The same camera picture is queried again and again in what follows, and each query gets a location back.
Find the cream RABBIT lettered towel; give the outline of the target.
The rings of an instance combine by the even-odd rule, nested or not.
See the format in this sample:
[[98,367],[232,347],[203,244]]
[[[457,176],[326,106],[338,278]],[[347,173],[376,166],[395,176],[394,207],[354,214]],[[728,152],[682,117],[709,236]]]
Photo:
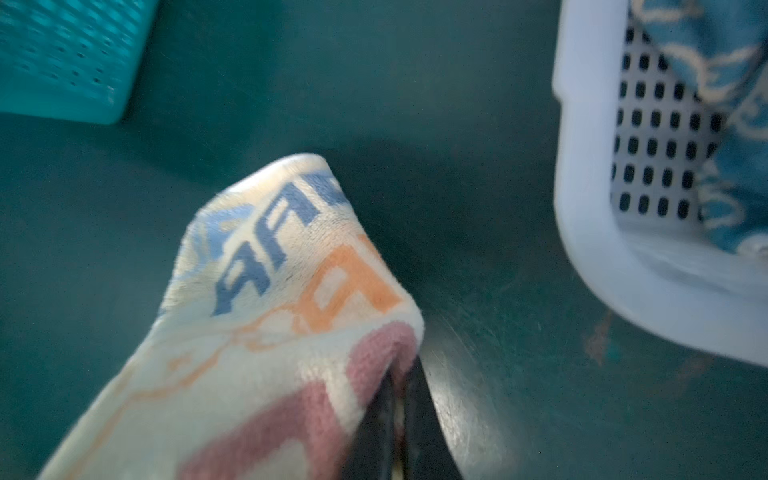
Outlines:
[[424,320],[326,160],[296,154],[195,215],[147,337],[44,479],[335,479]]

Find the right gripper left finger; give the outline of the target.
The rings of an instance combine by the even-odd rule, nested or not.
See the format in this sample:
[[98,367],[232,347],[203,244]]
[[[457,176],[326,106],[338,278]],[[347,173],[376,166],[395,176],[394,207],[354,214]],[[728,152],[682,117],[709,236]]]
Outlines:
[[396,396],[387,374],[366,409],[341,469],[344,480],[390,480],[395,462]]

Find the blue bunny pattern towel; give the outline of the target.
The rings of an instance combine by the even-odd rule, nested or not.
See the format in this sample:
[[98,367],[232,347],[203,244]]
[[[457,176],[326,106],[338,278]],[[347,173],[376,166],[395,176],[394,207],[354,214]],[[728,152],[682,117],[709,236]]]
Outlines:
[[767,4],[633,1],[633,18],[683,83],[722,114],[722,138],[696,193],[710,240],[767,257]]

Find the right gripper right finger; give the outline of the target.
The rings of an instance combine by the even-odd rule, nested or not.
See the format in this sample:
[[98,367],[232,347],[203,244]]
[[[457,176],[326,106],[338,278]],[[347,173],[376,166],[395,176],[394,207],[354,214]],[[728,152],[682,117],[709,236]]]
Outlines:
[[419,357],[405,382],[403,454],[405,479],[463,478],[443,434]]

